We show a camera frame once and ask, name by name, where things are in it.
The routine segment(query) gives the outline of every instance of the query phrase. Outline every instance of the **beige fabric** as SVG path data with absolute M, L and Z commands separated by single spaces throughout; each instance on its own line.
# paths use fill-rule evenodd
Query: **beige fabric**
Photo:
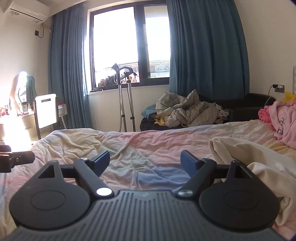
M 230 164 L 234 159 L 242 161 L 281 199 L 275 222 L 284 225 L 295 207 L 295 161 L 267 147 L 231 137 L 214 137 L 209 147 L 218 164 Z
M 273 151 L 288 156 L 293 160 L 296 160 L 296 150 L 293 148 L 288 147 L 282 142 L 277 141 L 276 139 L 272 138 L 265 142 L 263 146 L 272 149 Z
M 196 90 L 186 98 L 174 93 L 164 93 L 156 102 L 156 113 L 164 117 L 168 127 L 211 125 L 218 116 L 215 103 L 201 102 Z

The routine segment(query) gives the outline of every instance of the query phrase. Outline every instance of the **white chair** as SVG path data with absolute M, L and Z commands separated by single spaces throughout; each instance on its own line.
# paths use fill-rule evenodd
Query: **white chair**
M 37 96 L 33 102 L 34 116 L 38 140 L 41 139 L 40 129 L 58 122 L 57 95 Z

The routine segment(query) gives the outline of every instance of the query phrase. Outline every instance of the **window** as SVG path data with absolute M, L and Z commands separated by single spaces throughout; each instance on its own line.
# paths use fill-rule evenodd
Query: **window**
M 169 84 L 170 28 L 165 1 L 92 12 L 90 28 L 93 90 L 118 88 L 111 68 L 115 63 L 133 69 L 132 86 Z
M 144 7 L 149 78 L 170 77 L 170 26 L 166 6 Z

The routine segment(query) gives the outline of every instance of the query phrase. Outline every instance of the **blue curtain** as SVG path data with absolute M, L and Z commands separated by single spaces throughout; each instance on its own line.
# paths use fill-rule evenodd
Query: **blue curtain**
M 33 101 L 37 96 L 35 89 L 35 78 L 33 76 L 27 75 L 26 89 L 27 104 L 33 106 Z
M 53 16 L 48 86 L 58 102 L 67 104 L 69 129 L 91 128 L 83 61 L 83 3 Z
M 171 32 L 170 91 L 193 89 L 213 99 L 249 92 L 249 64 L 233 0 L 167 0 Z

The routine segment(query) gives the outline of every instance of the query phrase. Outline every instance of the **pink towel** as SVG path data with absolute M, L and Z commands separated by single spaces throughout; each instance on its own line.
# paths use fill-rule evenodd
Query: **pink towel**
M 296 101 L 276 101 L 269 106 L 269 114 L 276 130 L 274 137 L 287 146 L 296 149 Z
M 269 106 L 264 106 L 264 109 L 260 109 L 258 112 L 258 116 L 261 121 L 268 123 L 272 126 L 269 114 Z

